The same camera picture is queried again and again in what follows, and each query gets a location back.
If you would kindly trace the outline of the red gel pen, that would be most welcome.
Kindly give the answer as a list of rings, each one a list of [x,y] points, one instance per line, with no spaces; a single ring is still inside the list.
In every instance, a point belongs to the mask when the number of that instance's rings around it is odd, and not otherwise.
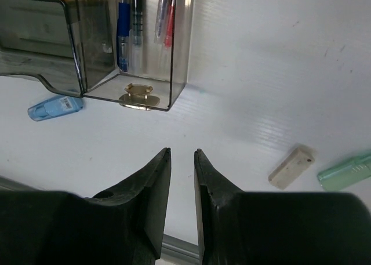
[[[174,0],[170,0],[168,19],[166,23],[166,32],[162,47],[162,68],[164,74],[170,73],[172,38],[173,38],[173,14],[174,14]]]

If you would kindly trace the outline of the black gel pen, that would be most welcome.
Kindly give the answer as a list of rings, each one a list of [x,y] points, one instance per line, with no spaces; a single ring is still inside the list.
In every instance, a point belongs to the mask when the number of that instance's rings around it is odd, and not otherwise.
[[[130,31],[130,69],[139,75],[143,70],[143,24],[145,0],[130,0],[131,31]]]

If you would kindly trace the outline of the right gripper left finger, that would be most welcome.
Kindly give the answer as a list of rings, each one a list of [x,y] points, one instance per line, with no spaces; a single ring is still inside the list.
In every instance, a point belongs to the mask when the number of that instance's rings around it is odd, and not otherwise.
[[[154,264],[161,257],[171,151],[91,198],[1,192],[2,264]]]

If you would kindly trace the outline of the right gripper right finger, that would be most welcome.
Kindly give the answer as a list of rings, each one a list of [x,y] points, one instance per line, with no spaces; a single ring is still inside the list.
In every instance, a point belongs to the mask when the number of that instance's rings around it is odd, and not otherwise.
[[[370,212],[350,193],[243,191],[194,154],[201,264],[369,264]]]

